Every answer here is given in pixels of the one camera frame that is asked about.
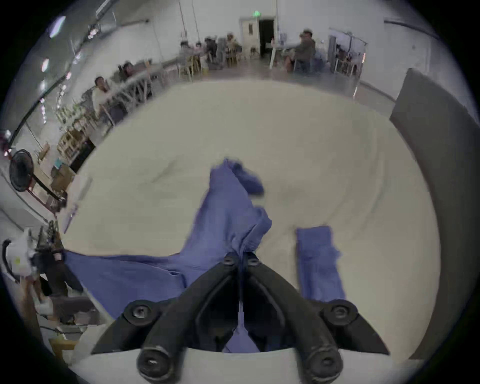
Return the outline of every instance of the person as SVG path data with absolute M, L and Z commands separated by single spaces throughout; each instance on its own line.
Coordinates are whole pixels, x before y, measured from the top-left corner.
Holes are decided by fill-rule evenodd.
M 180 42 L 180 55 L 188 57 L 188 56 L 191 56 L 192 53 L 193 53 L 193 48 L 190 47 L 190 45 L 188 44 L 188 41 L 182 40 Z
M 205 38 L 205 44 L 206 44 L 206 50 L 207 54 L 210 55 L 211 58 L 216 57 L 216 50 L 217 50 L 217 44 L 214 39 L 212 39 L 210 36 L 207 36 Z
M 303 72 L 308 72 L 310 69 L 310 60 L 314 56 L 316 51 L 315 40 L 312 39 L 312 31 L 310 29 L 304 29 L 301 34 L 301 42 L 295 48 L 295 60 L 297 66 Z
M 195 48 L 193 49 L 193 54 L 199 57 L 202 71 L 208 71 L 208 55 L 206 52 L 206 46 L 204 46 L 200 41 L 197 41 Z
M 135 69 L 133 68 L 133 64 L 129 61 L 126 61 L 123 65 L 123 72 L 125 73 L 125 77 L 129 78 L 135 75 Z
M 300 42 L 303 40 L 303 33 L 299 35 Z M 293 71 L 293 65 L 295 63 L 295 49 L 290 49 L 285 57 L 285 68 L 287 72 Z
M 235 51 L 240 44 L 238 43 L 237 39 L 233 35 L 232 32 L 227 33 L 227 48 L 231 51 Z
M 92 91 L 92 104 L 96 116 L 98 117 L 101 111 L 101 106 L 108 100 L 108 91 L 110 86 L 107 81 L 102 77 L 98 76 L 95 79 L 95 88 Z
M 107 81 L 102 76 L 98 76 L 95 79 L 95 88 L 92 91 L 92 104 L 97 118 L 101 116 L 101 107 L 104 106 L 108 110 L 112 123 L 116 124 L 127 115 L 127 110 L 120 102 L 108 105 L 110 90 L 111 87 Z

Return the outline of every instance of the cable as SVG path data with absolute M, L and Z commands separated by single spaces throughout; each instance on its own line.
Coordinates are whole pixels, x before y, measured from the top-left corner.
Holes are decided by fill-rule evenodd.
M 49 331 L 57 332 L 62 335 L 72 335 L 72 334 L 81 334 L 82 332 L 61 332 L 56 328 L 45 327 L 44 325 L 39 325 L 40 328 L 48 329 Z
M 180 7 L 181 23 L 183 24 L 183 32 L 185 33 L 185 37 L 187 37 L 187 30 L 185 29 L 185 22 L 183 20 L 183 12 L 181 11 L 180 0 L 179 0 L 179 7 Z
M 193 19 L 195 20 L 195 28 L 197 28 L 197 37 L 198 37 L 197 41 L 200 41 L 200 34 L 198 33 L 197 16 L 195 16 L 195 8 L 193 7 L 193 0 L 192 0 L 192 11 L 193 11 Z

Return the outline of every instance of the metal pole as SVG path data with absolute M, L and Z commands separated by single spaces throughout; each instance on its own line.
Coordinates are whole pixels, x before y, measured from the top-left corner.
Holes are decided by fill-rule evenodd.
M 198 33 L 197 17 L 195 16 L 195 8 L 193 7 L 193 0 L 192 0 L 192 11 L 193 11 L 193 19 L 195 20 L 195 28 L 197 29 L 198 41 L 200 41 L 200 34 Z
M 181 11 L 181 4 L 180 4 L 180 0 L 179 0 L 179 7 L 180 7 L 180 16 L 181 16 L 181 22 L 183 24 L 183 31 L 185 33 L 185 37 L 187 37 L 187 30 L 185 29 L 185 22 L 183 20 L 183 12 Z
M 30 129 L 30 127 L 28 126 L 27 122 L 25 122 L 25 125 L 27 126 L 27 129 L 29 130 L 30 134 L 32 135 L 33 139 L 36 141 L 36 143 L 38 144 L 38 146 L 40 148 L 42 148 L 42 145 L 40 144 L 40 142 L 36 139 L 35 135 L 33 134 L 32 130 Z

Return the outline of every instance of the table surface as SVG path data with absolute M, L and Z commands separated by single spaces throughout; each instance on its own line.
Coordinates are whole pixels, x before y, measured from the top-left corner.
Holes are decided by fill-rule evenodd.
M 209 170 L 225 156 L 240 159 L 264 185 L 265 196 L 253 202 L 273 224 L 259 258 L 297 287 L 295 228 L 330 225 L 347 299 L 392 357 L 407 359 L 438 289 L 435 212 L 393 124 L 342 96 L 258 80 L 170 88 L 129 115 L 87 159 L 60 225 L 82 179 L 93 182 L 63 244 L 90 255 L 179 252 Z

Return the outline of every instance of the doorway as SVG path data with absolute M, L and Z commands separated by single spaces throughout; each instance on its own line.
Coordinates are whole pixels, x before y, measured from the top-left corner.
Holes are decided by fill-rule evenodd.
M 271 48 L 266 47 L 275 36 L 275 17 L 241 18 L 243 52 L 252 57 L 253 53 L 264 55 Z
M 260 37 L 260 57 L 263 57 L 271 48 L 266 48 L 266 43 L 270 43 L 275 36 L 274 19 L 260 19 L 258 21 L 258 30 Z

